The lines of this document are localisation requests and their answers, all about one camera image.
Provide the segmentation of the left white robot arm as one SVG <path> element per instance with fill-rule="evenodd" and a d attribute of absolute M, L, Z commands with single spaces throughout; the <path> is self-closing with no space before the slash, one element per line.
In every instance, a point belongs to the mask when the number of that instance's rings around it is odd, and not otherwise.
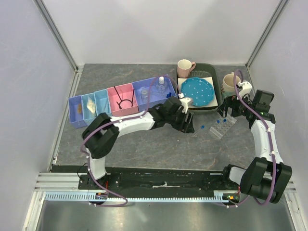
<path fill-rule="evenodd" d="M 161 128 L 166 124 L 182 133 L 194 133 L 193 113 L 189 106 L 193 99 L 170 97 L 164 103 L 129 116 L 99 114 L 82 133 L 88 155 L 89 184 L 95 189 L 105 185 L 105 157 L 110 153 L 117 138 L 142 130 Z"/>

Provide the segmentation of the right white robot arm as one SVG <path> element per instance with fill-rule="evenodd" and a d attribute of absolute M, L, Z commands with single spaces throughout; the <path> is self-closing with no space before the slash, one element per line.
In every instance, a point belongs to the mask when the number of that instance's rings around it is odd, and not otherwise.
<path fill-rule="evenodd" d="M 237 184 L 240 192 L 254 197 L 260 205 L 279 202 L 292 176 L 292 168 L 280 157 L 275 139 L 275 116 L 269 112 L 274 99 L 271 92 L 257 90 L 251 100 L 248 93 L 236 92 L 225 98 L 218 113 L 226 117 L 244 116 L 255 142 L 256 156 L 247 169 L 229 164 L 220 177 L 221 186 L 232 189 Z"/>

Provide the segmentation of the black wire spring clamp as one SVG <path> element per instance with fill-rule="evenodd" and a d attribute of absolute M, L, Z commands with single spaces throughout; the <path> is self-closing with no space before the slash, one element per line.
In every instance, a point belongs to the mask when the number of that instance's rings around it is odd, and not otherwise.
<path fill-rule="evenodd" d="M 130 102 L 131 107 L 133 107 L 134 91 L 135 91 L 134 88 L 133 88 L 132 99 L 131 99 L 131 100 L 129 100 L 129 99 L 122 99 L 122 98 L 120 97 L 120 94 L 119 94 L 119 92 L 118 92 L 116 86 L 114 86 L 114 89 L 115 89 L 115 91 L 116 91 L 116 93 L 117 93 L 117 95 L 118 95 L 118 97 L 119 97 L 119 99 L 120 99 L 120 102 L 116 102 L 120 110 L 122 110 L 121 103 L 122 103 L 122 102 L 125 102 L 125 101 Z"/>

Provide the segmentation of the clear test tube rack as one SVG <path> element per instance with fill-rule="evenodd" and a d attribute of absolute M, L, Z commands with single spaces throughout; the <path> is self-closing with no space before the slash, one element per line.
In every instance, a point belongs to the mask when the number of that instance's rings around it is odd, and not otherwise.
<path fill-rule="evenodd" d="M 217 138 L 221 139 L 229 129 L 236 123 L 236 119 L 227 115 L 227 121 L 224 123 L 223 118 L 218 119 L 221 121 L 220 124 L 217 122 L 210 128 L 210 132 Z"/>

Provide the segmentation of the bag of cotton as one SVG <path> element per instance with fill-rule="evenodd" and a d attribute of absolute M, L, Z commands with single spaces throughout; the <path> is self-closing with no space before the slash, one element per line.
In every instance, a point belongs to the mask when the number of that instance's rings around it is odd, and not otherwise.
<path fill-rule="evenodd" d="M 91 97 L 88 97 L 87 100 L 87 109 L 91 112 L 91 114 L 96 114 L 96 107 L 94 101 L 91 99 Z"/>

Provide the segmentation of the small glass beaker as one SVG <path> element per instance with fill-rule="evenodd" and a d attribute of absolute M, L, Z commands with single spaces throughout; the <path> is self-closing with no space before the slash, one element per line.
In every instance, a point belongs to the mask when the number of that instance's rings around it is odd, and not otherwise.
<path fill-rule="evenodd" d="M 147 89 L 141 89 L 141 101 L 142 103 L 148 102 L 149 91 Z"/>

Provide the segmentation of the glass flask white stopper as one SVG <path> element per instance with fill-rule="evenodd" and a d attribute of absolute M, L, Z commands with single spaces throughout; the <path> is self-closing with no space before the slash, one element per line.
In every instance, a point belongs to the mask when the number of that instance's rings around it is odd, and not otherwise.
<path fill-rule="evenodd" d="M 156 90 L 159 93 L 165 93 L 167 85 L 165 83 L 165 78 L 163 76 L 159 77 L 158 82 L 156 83 Z"/>

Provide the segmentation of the brown wooden spatula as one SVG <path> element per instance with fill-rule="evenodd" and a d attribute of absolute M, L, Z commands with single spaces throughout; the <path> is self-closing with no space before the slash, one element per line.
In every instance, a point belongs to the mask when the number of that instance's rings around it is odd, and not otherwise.
<path fill-rule="evenodd" d="M 82 106 L 79 103 L 77 106 L 76 121 L 79 123 L 81 119 L 82 119 Z"/>

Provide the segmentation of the graduated cylinder blue base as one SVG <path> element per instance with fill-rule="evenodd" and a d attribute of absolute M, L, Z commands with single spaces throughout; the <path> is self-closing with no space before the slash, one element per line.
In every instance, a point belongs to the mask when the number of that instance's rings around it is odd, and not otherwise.
<path fill-rule="evenodd" d="M 151 95 L 154 95 L 155 97 L 159 97 L 162 99 L 170 98 L 172 96 L 172 93 L 165 93 L 165 92 L 157 92 L 157 91 L 151 91 Z"/>

